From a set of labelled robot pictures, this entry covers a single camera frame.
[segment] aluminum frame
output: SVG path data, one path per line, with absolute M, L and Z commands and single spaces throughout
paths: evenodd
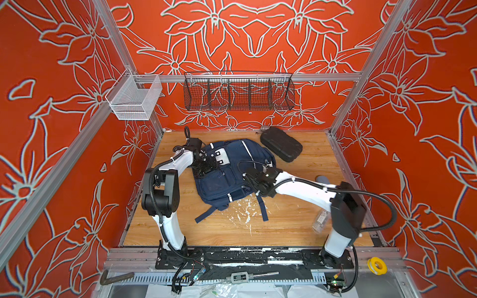
M 152 113 L 150 121 L 153 123 L 154 128 L 156 129 L 157 132 L 157 142 L 154 145 L 154 148 L 151 153 L 151 157 L 149 158 L 149 162 L 147 163 L 147 168 L 152 167 L 154 163 L 154 159 L 156 158 L 157 151 L 159 151 L 159 146 L 162 141 L 162 137 L 164 136 L 164 131 L 162 130 L 161 123 L 159 122 L 159 119 L 157 118 L 157 115 L 155 112 Z M 141 180 L 141 183 L 139 184 L 139 189 L 137 190 L 137 194 L 134 199 L 134 204 L 131 209 L 131 214 L 129 215 L 126 225 L 124 226 L 123 233 L 121 234 L 121 238 L 119 239 L 119 247 L 123 246 L 124 240 L 126 239 L 127 232 L 129 230 L 129 226 L 131 225 L 131 221 L 134 218 L 134 214 L 136 213 L 137 205 L 139 203 L 139 200 L 141 199 L 141 194 L 142 194 L 142 188 L 143 188 L 143 181 Z
M 140 74 L 135 76 L 137 83 L 152 83 L 154 80 L 155 74 Z M 229 76 L 229 77 L 236 77 L 235 75 L 222 75 L 222 77 Z M 263 75 L 258 74 L 253 75 L 253 77 L 265 77 Z M 360 72 L 356 73 L 294 73 L 292 75 L 292 79 L 294 82 L 327 82 L 327 81 L 359 81 L 362 75 Z M 162 83 L 184 83 L 185 77 L 183 74 L 167 74 L 159 75 L 159 79 Z
M 53 169 L 46 175 L 40 186 L 26 201 L 3 233 L 0 234 L 0 271 L 5 268 L 10 257 L 20 246 L 33 224 L 110 114 L 111 109 L 107 103 L 99 106 L 96 113 L 76 136 Z
M 358 97 L 359 93 L 361 92 L 361 89 L 365 86 L 366 82 L 368 81 L 369 76 L 371 75 L 371 72 L 373 71 L 374 67 L 376 66 L 379 60 L 379 57 L 383 53 L 386 45 L 391 40 L 394 31 L 396 31 L 396 28 L 399 25 L 399 22 L 402 21 L 404 14 L 409 9 L 412 1 L 413 0 L 400 0 L 398 1 L 396 7 L 393 9 L 391 16 L 389 17 L 388 21 L 383 27 L 383 32 L 379 35 L 379 38 L 376 44 L 371 50 L 371 53 L 369 54 L 369 57 L 363 66 L 363 70 L 361 71 L 361 78 L 359 79 L 357 83 L 353 85 L 350 91 L 350 94 L 346 97 L 346 99 L 344 100 L 344 103 L 341 105 L 340 112 L 338 113 L 333 123 L 331 124 L 330 132 L 332 135 L 336 135 L 336 132 L 338 131 L 338 128 L 341 126 L 341 123 L 343 122 L 344 117 L 348 113 L 353 102 Z
M 93 4 L 99 17 L 103 21 L 104 27 L 116 48 L 116 52 L 118 53 L 124 68 L 129 68 L 133 74 L 137 74 L 137 68 L 134 64 L 133 58 L 127 49 L 119 28 L 116 26 L 116 21 L 114 20 L 108 3 L 106 0 L 93 0 Z
M 346 181 L 349 181 L 354 189 L 361 189 L 358 183 L 356 182 L 355 178 L 353 177 L 353 173 L 351 172 L 350 166 L 346 162 L 346 159 L 344 158 L 343 152 L 341 151 L 340 145 L 336 141 L 336 138 L 330 133 L 326 133 L 326 136 L 328 137 L 328 142 L 331 145 L 331 149 L 333 150 L 334 156 L 336 157 L 336 161 L 338 162 L 338 165 L 340 166 L 344 179 Z M 366 227 L 378 226 L 376 220 L 374 219 L 371 213 L 371 210 L 369 209 L 368 204 L 366 204 L 366 200 L 364 199 L 363 195 L 359 195 L 359 197 L 363 200 L 363 203 L 366 206 L 366 215 L 364 217 L 364 224 L 366 225 Z M 369 232 L 369 235 L 371 236 L 371 240 L 373 241 L 375 245 L 376 244 L 382 245 L 382 246 L 388 245 L 381 231 L 372 231 L 372 232 Z

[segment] reflective stripe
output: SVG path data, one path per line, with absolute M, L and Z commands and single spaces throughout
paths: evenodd
M 250 158 L 251 158 L 252 161 L 253 161 L 253 157 L 252 157 L 252 154 L 250 154 L 249 148 L 247 147 L 247 145 L 245 145 L 245 142 L 244 142 L 244 141 L 242 141 L 242 144 L 243 144 L 243 146 L 245 147 L 245 149 L 247 150 L 247 153 L 250 155 Z

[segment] black hard case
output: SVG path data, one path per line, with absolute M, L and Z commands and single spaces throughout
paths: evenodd
M 260 136 L 260 142 L 287 163 L 291 163 L 303 150 L 303 146 L 278 127 L 270 127 Z

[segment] white wire basket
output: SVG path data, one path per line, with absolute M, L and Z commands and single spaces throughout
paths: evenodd
M 158 75 L 149 88 L 136 83 L 135 77 L 126 69 L 106 95 L 109 106 L 119 120 L 149 120 L 161 95 L 162 85 Z

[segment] wire mesh basket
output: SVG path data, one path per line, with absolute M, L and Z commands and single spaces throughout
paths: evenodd
M 291 110 L 295 85 L 286 72 L 186 72 L 184 104 L 189 111 Z
M 127 69 L 106 95 L 119 120 L 149 120 L 161 95 L 162 84 L 158 75 L 154 76 L 149 89 L 136 83 L 135 77 Z

